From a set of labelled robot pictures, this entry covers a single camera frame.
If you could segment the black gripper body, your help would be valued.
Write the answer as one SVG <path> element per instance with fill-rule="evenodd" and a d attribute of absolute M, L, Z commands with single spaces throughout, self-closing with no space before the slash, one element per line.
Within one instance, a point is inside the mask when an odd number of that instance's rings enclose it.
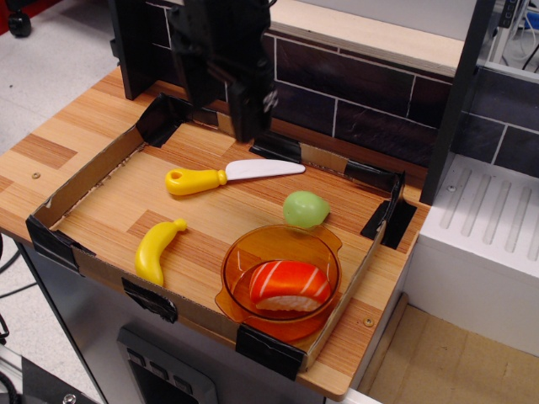
<path fill-rule="evenodd" d="M 201 45 L 230 74 L 230 82 L 271 78 L 263 47 L 271 1 L 182 1 L 168 10 L 171 46 Z"/>

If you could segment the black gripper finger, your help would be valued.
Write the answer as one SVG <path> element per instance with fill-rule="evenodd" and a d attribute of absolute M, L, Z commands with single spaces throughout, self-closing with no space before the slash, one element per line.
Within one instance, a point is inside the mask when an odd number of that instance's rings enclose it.
<path fill-rule="evenodd" d="M 173 45 L 172 52 L 179 80 L 196 108 L 227 100 L 230 74 L 214 60 L 208 49 L 201 45 Z"/>
<path fill-rule="evenodd" d="M 265 135 L 278 103 L 275 82 L 272 79 L 248 84 L 234 82 L 227 88 L 227 96 L 236 140 L 250 142 Z"/>

